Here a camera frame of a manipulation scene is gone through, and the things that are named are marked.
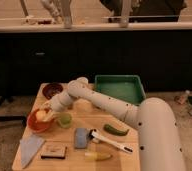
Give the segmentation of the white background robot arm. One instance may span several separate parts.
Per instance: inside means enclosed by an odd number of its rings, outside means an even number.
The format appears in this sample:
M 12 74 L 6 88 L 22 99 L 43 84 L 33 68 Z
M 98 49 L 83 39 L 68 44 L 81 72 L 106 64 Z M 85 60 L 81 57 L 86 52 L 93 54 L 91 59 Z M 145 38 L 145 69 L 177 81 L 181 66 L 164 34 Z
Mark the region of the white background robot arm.
M 42 6 L 49 12 L 54 23 L 62 21 L 62 5 L 60 0 L 40 0 Z

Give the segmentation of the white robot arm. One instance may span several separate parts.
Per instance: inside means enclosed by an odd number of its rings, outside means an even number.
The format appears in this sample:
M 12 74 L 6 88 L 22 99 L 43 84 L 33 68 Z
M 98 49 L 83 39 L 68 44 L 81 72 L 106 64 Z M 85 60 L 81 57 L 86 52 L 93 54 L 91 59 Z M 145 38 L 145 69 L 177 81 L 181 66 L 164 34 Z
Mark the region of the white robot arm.
M 93 91 L 88 85 L 86 77 L 70 81 L 61 93 L 40 106 L 50 109 L 42 120 L 50 120 L 80 98 L 88 100 L 138 131 L 141 171 L 186 171 L 176 119 L 164 100 L 152 97 L 136 106 Z

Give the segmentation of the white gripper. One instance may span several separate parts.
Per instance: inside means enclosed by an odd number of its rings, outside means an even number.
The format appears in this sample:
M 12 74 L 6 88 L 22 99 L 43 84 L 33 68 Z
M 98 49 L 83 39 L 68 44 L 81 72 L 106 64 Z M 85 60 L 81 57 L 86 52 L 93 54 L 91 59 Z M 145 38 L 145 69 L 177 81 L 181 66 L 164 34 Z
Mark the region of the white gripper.
M 38 122 L 49 122 L 56 117 L 56 112 L 63 111 L 66 107 L 70 106 L 73 103 L 73 98 L 66 92 L 63 91 L 59 94 L 54 95 L 50 101 L 44 102 L 39 110 L 45 110 L 47 115 L 42 121 Z

